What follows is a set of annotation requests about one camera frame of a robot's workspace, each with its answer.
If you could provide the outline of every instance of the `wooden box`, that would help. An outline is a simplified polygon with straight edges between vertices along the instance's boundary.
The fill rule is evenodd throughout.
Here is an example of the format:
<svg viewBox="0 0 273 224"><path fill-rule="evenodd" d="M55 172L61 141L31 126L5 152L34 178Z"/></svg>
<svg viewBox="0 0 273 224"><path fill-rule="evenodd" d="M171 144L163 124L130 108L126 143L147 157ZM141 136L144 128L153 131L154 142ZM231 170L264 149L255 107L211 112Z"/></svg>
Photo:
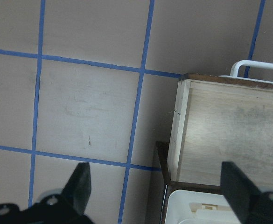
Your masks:
<svg viewBox="0 0 273 224"><path fill-rule="evenodd" d="M273 84L185 75L169 145L171 180L219 186L222 161L273 189Z"/></svg>

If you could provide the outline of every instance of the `handle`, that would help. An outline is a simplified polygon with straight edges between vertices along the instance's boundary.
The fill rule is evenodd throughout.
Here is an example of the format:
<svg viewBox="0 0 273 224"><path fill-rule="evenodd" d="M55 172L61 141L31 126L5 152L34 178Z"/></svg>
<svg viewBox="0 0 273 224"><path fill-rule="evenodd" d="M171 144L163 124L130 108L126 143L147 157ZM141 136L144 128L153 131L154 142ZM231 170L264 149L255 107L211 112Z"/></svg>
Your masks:
<svg viewBox="0 0 273 224"><path fill-rule="evenodd" d="M239 70L240 66L242 66L242 65L255 67L255 68L261 68L261 69L271 69L271 70L273 70L273 64L272 63L242 60L242 61L234 63L234 65L231 68L230 76L238 77L238 70Z"/></svg>

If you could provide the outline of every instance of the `white plastic container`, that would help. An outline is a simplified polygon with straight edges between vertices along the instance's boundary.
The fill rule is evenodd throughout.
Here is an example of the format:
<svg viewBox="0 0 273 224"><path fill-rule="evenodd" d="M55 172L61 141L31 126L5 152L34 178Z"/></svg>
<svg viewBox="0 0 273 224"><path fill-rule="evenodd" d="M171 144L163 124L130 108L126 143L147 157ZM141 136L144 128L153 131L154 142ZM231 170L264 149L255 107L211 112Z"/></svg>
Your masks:
<svg viewBox="0 0 273 224"><path fill-rule="evenodd" d="M240 224L223 195L176 190L168 199L165 224Z"/></svg>

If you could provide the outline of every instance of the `white handle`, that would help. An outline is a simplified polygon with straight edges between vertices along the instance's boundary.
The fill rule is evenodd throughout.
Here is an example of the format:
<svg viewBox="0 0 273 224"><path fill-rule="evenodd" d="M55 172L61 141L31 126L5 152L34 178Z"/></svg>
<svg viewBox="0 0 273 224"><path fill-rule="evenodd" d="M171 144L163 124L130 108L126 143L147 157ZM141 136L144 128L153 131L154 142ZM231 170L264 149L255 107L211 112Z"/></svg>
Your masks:
<svg viewBox="0 0 273 224"><path fill-rule="evenodd" d="M234 63L234 65L231 68L230 76L238 77L238 70L239 70L240 66L242 66L242 65L255 67L255 68L261 68L261 69L272 69L273 70L272 63L242 60L242 61Z"/></svg>

